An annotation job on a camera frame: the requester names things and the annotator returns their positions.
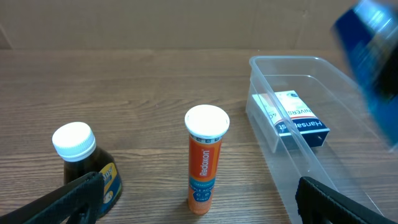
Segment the brown syrup bottle white cap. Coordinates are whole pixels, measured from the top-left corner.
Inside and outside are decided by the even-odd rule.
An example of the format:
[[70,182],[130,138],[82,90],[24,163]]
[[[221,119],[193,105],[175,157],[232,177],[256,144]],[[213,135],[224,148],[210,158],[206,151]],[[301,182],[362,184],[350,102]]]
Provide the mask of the brown syrup bottle white cap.
[[58,128],[52,136],[57,154],[64,160],[65,184],[89,173],[103,176],[103,203],[98,216],[105,216],[123,191],[123,182],[114,157],[100,148],[91,128],[83,122],[72,122]]

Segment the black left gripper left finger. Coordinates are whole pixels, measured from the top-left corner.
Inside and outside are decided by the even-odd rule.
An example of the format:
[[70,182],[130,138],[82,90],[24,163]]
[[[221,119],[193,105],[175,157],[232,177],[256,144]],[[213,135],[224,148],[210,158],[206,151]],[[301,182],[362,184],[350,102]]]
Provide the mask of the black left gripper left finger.
[[103,203],[104,180],[99,172],[89,172],[33,202],[7,213],[1,223],[94,224]]

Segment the clear plastic container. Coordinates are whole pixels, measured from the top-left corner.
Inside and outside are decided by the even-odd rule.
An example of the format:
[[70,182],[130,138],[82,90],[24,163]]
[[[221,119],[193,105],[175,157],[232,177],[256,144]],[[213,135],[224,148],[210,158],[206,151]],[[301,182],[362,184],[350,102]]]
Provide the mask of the clear plastic container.
[[[292,223],[300,223],[295,193],[309,176],[397,220],[397,150],[369,114],[359,86],[326,60],[255,56],[246,112]],[[310,147],[277,98],[292,91],[330,131]]]

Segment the blue VapoDrops packet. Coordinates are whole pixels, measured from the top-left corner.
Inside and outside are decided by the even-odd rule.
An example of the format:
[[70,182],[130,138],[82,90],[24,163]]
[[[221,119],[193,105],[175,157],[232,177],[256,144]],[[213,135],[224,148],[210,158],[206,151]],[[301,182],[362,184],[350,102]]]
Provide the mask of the blue VapoDrops packet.
[[358,1],[333,24],[352,73],[393,151],[397,150],[397,5]]

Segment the white blue Hansaplast box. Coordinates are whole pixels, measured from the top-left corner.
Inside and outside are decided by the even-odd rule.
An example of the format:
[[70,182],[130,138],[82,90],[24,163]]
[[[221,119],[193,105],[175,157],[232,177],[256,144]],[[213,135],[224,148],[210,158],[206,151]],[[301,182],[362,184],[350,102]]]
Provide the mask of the white blue Hansaplast box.
[[[299,97],[296,91],[275,92],[283,109],[298,129],[309,147],[320,147],[330,132],[330,129],[312,112],[312,110]],[[268,114],[272,125],[276,128],[280,137],[291,136],[281,115],[277,112],[275,105],[271,102],[267,93],[252,95],[253,100],[264,114]]]

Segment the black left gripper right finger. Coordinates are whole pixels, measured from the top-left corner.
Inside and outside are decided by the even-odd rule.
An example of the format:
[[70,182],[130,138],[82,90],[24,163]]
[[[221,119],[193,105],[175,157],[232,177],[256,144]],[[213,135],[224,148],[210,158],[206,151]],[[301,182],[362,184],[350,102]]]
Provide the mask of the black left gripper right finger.
[[396,224],[307,176],[299,179],[295,200],[303,224]]

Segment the orange Redoxon tablet tube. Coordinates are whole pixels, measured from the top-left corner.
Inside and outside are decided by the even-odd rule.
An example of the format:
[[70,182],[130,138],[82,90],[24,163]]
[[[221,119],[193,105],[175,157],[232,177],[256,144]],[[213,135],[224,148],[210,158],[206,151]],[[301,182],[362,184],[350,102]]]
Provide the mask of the orange Redoxon tablet tube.
[[229,129],[229,116],[213,105],[197,105],[184,118],[189,133],[188,206],[197,215],[211,208],[222,138]]

